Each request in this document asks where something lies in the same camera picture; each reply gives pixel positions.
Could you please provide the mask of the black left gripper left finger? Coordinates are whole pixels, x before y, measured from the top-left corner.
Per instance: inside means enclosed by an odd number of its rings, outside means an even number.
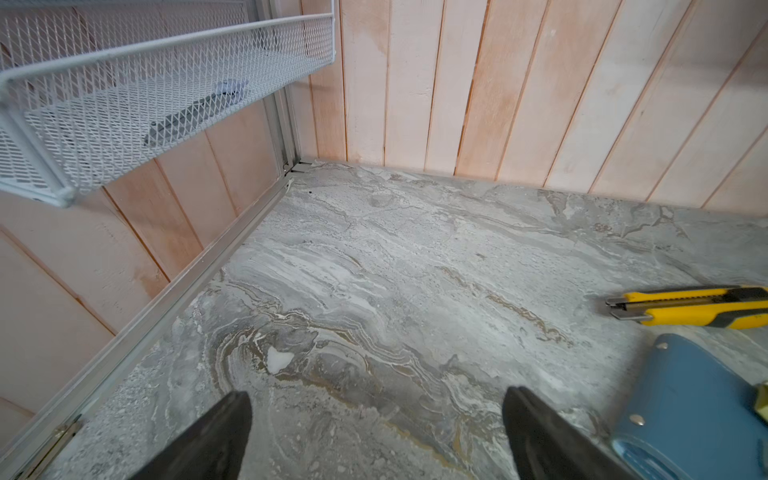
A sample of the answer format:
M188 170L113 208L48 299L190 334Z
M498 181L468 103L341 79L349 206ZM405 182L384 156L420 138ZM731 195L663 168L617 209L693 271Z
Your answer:
M245 391L225 395L132 475L140 479L236 479L252 426Z

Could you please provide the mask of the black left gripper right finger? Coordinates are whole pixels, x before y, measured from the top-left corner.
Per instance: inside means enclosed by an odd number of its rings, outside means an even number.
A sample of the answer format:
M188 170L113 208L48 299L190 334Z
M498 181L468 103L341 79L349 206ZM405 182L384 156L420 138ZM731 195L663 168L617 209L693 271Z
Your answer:
M524 386L506 390L502 420L521 479L633 477Z

